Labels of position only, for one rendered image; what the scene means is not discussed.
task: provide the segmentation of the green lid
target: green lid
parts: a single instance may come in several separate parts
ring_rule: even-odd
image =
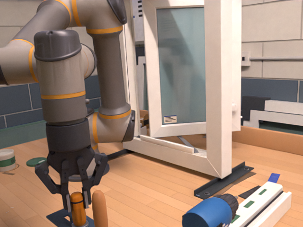
[[[35,157],[35,158],[32,158],[31,160],[27,161],[27,166],[35,167],[35,165],[41,164],[45,161],[47,161],[47,159],[45,157]]]

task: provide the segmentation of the dark gray cap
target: dark gray cap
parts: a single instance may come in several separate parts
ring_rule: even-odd
[[[72,30],[38,32],[34,42],[35,58],[39,61],[62,61],[81,51],[79,35]]]

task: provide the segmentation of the glass pane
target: glass pane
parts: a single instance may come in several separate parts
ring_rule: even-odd
[[[204,8],[158,9],[162,123],[206,121]]]

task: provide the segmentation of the brick wall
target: brick wall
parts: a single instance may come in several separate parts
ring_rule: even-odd
[[[42,0],[0,0],[0,48],[36,14]],[[84,27],[72,28],[81,43],[93,49],[92,38]],[[97,72],[85,80],[87,107],[101,105]],[[0,129],[43,120],[39,84],[0,86]]]
[[[252,57],[303,57],[302,0],[242,0],[242,51]],[[303,102],[303,61],[242,67],[242,95]]]

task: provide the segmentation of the wall socket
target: wall socket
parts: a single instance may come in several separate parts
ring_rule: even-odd
[[[242,52],[241,66],[250,66],[250,51]]]

